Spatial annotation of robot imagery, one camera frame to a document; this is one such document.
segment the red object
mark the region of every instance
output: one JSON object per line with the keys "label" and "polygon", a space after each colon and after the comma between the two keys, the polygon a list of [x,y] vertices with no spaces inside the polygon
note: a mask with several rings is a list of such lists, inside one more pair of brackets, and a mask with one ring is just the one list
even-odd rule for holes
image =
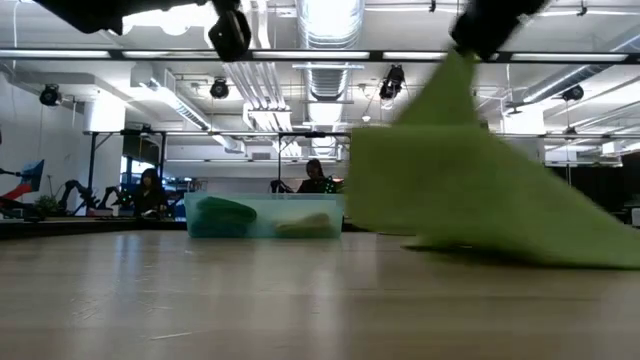
{"label": "red object", "polygon": [[31,184],[20,184],[15,189],[2,195],[1,197],[9,200],[15,200],[24,194],[30,193],[31,191],[32,191]]}

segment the dark hair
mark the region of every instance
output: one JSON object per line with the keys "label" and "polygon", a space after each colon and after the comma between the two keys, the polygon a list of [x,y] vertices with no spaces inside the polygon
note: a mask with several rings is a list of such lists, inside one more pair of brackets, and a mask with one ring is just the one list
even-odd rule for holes
{"label": "dark hair", "polygon": [[322,164],[320,163],[320,160],[311,159],[309,160],[309,162],[307,162],[307,166],[313,166],[314,168],[318,169],[318,175],[324,177],[324,172],[322,171]]}
{"label": "dark hair", "polygon": [[151,179],[151,188],[157,189],[162,187],[162,182],[160,182],[160,177],[156,169],[147,169],[142,172],[142,175],[140,175],[140,186],[144,186],[144,178],[146,177]]}

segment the desk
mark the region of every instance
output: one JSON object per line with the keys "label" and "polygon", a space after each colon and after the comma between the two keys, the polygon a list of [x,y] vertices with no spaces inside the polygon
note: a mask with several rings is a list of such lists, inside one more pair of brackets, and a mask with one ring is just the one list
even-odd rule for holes
{"label": "desk", "polygon": [[406,239],[0,243],[7,359],[638,359],[640,273],[461,264]]}

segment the ceiling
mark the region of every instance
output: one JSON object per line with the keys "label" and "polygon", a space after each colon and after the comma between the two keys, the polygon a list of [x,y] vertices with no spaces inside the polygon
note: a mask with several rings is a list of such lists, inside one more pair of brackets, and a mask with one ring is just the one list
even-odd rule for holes
{"label": "ceiling", "polygon": [[[587,0],[587,15],[574,14],[580,10],[579,0],[555,0],[548,12],[567,12],[563,16],[537,17],[529,22],[505,46],[510,51],[608,51],[608,42],[622,33],[638,26],[640,3],[634,0]],[[269,7],[268,34],[271,45],[277,49],[299,48],[298,26],[294,0],[267,1]],[[416,0],[366,0],[363,28],[358,48],[366,50],[440,50],[450,44],[448,29],[455,20],[455,0],[438,0],[443,12],[424,11],[430,1]],[[626,14],[604,15],[606,12]],[[192,27],[184,35],[170,36],[160,27],[135,27],[127,35],[118,37],[109,33],[82,34],[62,20],[33,3],[0,1],[0,47],[60,47],[60,48],[206,48],[203,28]],[[92,101],[100,89],[107,87],[118,91],[130,105],[127,121],[144,122],[156,129],[193,129],[171,107],[151,100],[143,95],[139,87],[131,87],[133,62],[64,62],[64,61],[20,61],[17,71],[30,75],[20,77],[23,86],[40,88],[38,77],[55,73],[66,74],[61,81],[61,90],[66,95],[76,96],[82,101]],[[276,63],[277,75],[287,105],[292,111],[294,125],[308,122],[304,77],[294,63]],[[414,97],[428,80],[434,64],[404,64],[406,86],[394,101],[391,109],[382,109],[376,96],[380,81],[389,70],[389,64],[367,63],[363,69],[353,70],[346,97],[347,105],[341,115],[341,123],[363,124],[363,115],[371,117],[371,123],[387,124],[400,113],[408,100]],[[225,71],[218,62],[155,62],[155,73],[168,69],[176,76],[177,91],[186,97],[199,111],[209,117],[216,127],[223,130],[246,130],[241,119],[244,100],[231,84],[230,96],[225,100],[213,100],[209,88],[214,78],[224,77]],[[509,89],[527,88],[565,69],[564,65],[501,65],[478,66],[476,100],[478,105],[491,101],[492,97],[505,97]],[[90,74],[97,79],[89,84],[78,84],[80,75]],[[585,90],[582,102],[567,109],[563,101],[545,100],[536,104],[536,111],[544,114],[547,131],[562,131],[567,126],[584,119],[595,118],[621,106],[639,101],[640,84],[636,76],[640,67],[616,66],[581,83]],[[483,106],[483,115],[495,130],[503,126],[500,107]],[[602,122],[589,129],[591,132],[614,131],[619,127],[631,128],[638,123],[640,114],[633,109],[623,115]],[[549,141],[547,145],[558,144]],[[174,139],[173,144],[214,145],[203,139]],[[598,142],[583,142],[581,145],[597,145]]]}

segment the black spotlight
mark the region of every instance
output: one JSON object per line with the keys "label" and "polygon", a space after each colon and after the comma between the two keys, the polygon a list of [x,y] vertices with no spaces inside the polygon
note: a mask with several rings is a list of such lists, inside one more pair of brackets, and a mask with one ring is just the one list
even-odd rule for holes
{"label": "black spotlight", "polygon": [[44,86],[44,90],[40,93],[40,103],[45,106],[58,106],[62,103],[62,95],[58,91],[60,87],[55,84]]}
{"label": "black spotlight", "polygon": [[222,100],[226,99],[229,96],[229,87],[227,86],[227,79],[218,78],[213,82],[213,86],[211,86],[211,90],[209,90],[209,94],[214,99]]}
{"label": "black spotlight", "polygon": [[387,74],[380,88],[380,99],[394,99],[400,94],[403,82],[404,70],[402,70],[402,65],[391,65],[391,70],[389,70],[389,74]]}
{"label": "black spotlight", "polygon": [[584,97],[584,89],[580,85],[576,85],[560,95],[564,101],[578,101]]}

